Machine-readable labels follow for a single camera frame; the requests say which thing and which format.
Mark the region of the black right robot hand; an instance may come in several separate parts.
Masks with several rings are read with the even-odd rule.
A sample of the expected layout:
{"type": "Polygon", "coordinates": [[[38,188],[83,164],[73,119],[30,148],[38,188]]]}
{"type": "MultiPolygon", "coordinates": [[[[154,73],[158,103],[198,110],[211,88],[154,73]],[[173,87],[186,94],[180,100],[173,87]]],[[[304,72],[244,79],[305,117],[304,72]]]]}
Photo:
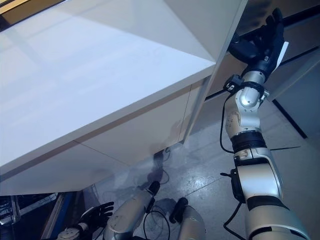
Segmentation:
{"type": "Polygon", "coordinates": [[[259,71],[268,78],[277,68],[284,40],[284,23],[281,10],[277,7],[254,33],[252,40],[247,40],[235,33],[228,46],[230,54],[247,64],[242,72],[259,71]]]}

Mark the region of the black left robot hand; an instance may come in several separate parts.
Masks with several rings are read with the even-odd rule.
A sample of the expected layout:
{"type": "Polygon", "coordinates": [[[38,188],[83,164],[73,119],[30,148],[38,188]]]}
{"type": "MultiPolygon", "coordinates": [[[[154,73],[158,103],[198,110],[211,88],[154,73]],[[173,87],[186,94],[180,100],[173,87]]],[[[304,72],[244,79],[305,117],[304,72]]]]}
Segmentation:
{"type": "Polygon", "coordinates": [[[104,228],[113,215],[113,210],[113,201],[91,207],[82,214],[79,223],[86,224],[88,229],[92,231],[95,231],[98,228],[104,228]]]}

